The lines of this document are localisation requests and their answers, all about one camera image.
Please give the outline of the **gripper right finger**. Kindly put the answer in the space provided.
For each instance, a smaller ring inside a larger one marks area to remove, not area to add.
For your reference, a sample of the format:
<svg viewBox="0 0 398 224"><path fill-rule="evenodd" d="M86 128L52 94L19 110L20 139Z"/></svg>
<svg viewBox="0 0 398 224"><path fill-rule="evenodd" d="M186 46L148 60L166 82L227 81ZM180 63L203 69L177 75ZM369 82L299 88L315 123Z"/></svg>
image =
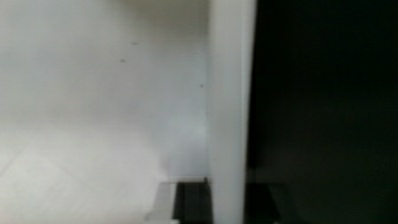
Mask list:
<svg viewBox="0 0 398 224"><path fill-rule="evenodd" d="M246 224L308 224L299 217L292 196L280 183L246 185Z"/></svg>

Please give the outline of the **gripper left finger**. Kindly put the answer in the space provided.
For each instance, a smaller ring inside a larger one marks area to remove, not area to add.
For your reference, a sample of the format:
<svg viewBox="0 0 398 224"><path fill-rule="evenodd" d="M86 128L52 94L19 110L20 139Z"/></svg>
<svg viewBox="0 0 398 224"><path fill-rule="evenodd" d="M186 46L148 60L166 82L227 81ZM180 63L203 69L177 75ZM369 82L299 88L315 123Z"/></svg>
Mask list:
<svg viewBox="0 0 398 224"><path fill-rule="evenodd" d="M179 224L211 224L211 194L203 182L179 182L171 218Z"/></svg>

